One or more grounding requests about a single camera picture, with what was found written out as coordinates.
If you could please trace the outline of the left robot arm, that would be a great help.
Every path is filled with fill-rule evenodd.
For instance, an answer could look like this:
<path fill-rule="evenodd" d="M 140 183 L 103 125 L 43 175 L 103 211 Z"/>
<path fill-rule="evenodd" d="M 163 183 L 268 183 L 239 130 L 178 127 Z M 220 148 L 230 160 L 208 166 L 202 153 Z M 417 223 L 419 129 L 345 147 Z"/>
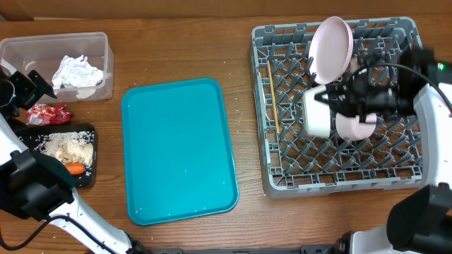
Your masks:
<path fill-rule="evenodd" d="M 59 227 L 93 253 L 147 253 L 139 241 L 105 221 L 79 196 L 76 182 L 57 159 L 30 150 L 11 124 L 52 87 L 37 72 L 1 74 L 1 209 Z"/>

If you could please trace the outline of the pink bowl with food scraps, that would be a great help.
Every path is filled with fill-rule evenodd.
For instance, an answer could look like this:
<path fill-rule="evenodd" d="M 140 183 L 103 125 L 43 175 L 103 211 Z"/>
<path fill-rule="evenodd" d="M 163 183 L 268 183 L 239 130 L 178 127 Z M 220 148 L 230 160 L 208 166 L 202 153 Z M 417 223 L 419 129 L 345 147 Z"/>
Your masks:
<path fill-rule="evenodd" d="M 376 128 L 377 116 L 368 114 L 364 123 L 359 122 L 359 117 L 346 117 L 337 113 L 335 116 L 335 129 L 343 140 L 363 140 L 372 135 Z"/>

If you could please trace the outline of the pink round plate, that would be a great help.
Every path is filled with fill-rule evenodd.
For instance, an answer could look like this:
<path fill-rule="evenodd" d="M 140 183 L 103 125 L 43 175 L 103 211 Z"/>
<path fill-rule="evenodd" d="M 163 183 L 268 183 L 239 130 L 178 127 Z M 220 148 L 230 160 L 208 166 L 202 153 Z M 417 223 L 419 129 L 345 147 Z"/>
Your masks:
<path fill-rule="evenodd" d="M 320 24 L 309 48 L 313 59 L 309 72 L 316 74 L 316 83 L 326 85 L 339 79 L 350 63 L 353 43 L 351 28 L 342 18 L 332 16 Z"/>

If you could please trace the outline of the wooden chopstick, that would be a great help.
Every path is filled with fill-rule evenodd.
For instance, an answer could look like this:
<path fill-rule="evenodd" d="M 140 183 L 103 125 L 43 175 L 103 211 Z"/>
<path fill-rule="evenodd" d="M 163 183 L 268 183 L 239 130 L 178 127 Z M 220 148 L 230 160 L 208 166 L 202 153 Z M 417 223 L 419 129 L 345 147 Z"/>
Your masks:
<path fill-rule="evenodd" d="M 268 78 L 269 78 L 269 83 L 270 83 L 270 93 L 272 96 L 272 107 L 273 107 L 273 115 L 274 115 L 274 121 L 275 121 L 275 129 L 276 129 L 276 133 L 279 135 L 280 133 L 280 127 L 279 127 L 279 121 L 278 121 L 278 106 L 276 103 L 276 97 L 275 97 L 275 89 L 274 89 L 274 84 L 273 84 L 273 75 L 272 75 L 272 70 L 271 70 L 271 63 L 270 60 L 267 60 L 267 68 L 268 68 Z"/>

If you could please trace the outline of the orange carrot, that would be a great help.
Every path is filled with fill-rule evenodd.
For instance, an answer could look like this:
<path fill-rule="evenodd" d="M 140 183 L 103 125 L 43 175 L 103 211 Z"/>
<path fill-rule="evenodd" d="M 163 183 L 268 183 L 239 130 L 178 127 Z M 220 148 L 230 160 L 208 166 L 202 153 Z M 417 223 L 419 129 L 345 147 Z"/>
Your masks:
<path fill-rule="evenodd" d="M 71 175 L 79 175 L 85 172 L 83 163 L 68 163 L 64 165 Z"/>

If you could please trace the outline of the white plastic cup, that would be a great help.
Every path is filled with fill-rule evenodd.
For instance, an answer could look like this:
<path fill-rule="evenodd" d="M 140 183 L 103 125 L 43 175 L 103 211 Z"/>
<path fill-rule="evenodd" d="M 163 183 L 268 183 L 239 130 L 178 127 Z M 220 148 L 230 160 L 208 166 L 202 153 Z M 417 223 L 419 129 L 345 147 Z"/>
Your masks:
<path fill-rule="evenodd" d="M 354 73 L 355 71 L 357 71 L 360 68 L 360 64 L 358 61 L 358 58 L 356 56 L 353 56 L 350 59 L 350 72 Z"/>

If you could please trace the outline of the red snack wrapper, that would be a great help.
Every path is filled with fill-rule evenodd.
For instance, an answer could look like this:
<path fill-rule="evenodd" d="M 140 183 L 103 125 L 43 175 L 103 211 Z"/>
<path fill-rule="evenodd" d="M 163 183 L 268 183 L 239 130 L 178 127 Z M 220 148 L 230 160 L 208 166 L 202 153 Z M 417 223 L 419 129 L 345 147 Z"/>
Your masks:
<path fill-rule="evenodd" d="M 59 104 L 56 107 L 48 104 L 35 104 L 27 110 L 28 124 L 36 126 L 67 123 L 72 116 L 73 114 L 66 110 L 65 104 Z"/>

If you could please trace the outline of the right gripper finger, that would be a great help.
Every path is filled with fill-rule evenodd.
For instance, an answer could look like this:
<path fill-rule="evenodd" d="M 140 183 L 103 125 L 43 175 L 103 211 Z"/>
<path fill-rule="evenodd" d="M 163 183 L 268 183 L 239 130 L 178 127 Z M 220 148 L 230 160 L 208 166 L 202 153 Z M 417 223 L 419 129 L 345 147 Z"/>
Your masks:
<path fill-rule="evenodd" d="M 321 102 L 329 106 L 330 110 L 336 113 L 347 113 L 348 105 L 346 102 L 336 99 L 335 97 L 329 97 L 326 92 L 319 92 L 314 95 L 314 99 L 317 102 Z"/>
<path fill-rule="evenodd" d="M 343 81 L 341 83 L 327 84 L 324 93 L 328 96 L 348 96 L 352 92 L 350 83 Z"/>

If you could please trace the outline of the white napkin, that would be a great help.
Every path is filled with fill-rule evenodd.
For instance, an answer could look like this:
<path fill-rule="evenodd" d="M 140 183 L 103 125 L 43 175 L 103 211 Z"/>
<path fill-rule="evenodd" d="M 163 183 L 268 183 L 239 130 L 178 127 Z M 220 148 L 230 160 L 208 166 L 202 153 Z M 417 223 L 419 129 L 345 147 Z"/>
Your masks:
<path fill-rule="evenodd" d="M 104 73 L 91 66 L 88 58 L 81 55 L 77 58 L 64 56 L 59 68 L 52 77 L 54 89 L 78 88 L 78 99 L 87 99 L 96 92 L 95 86 L 100 84 Z"/>

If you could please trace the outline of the white bowl with food scraps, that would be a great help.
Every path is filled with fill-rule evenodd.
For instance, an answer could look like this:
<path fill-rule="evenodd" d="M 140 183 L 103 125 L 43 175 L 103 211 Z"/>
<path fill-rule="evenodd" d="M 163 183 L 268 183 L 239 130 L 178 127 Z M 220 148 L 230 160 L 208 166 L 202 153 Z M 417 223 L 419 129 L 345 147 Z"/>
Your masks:
<path fill-rule="evenodd" d="M 303 94 L 303 121 L 307 135 L 318 138 L 328 138 L 331 131 L 331 113 L 329 106 L 315 100 L 314 96 L 325 92 L 325 85 L 318 85 L 304 91 Z"/>

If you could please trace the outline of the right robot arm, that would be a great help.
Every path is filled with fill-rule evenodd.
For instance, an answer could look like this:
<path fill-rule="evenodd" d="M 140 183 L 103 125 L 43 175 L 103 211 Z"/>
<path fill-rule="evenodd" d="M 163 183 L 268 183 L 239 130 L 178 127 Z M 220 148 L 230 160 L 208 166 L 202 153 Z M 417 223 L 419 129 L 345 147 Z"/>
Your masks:
<path fill-rule="evenodd" d="M 397 63 L 367 56 L 347 79 L 314 100 L 364 122 L 370 113 L 416 116 L 422 146 L 420 188 L 397 203 L 385 225 L 346 233 L 335 253 L 451 252 L 451 64 L 430 49 L 409 49 Z"/>

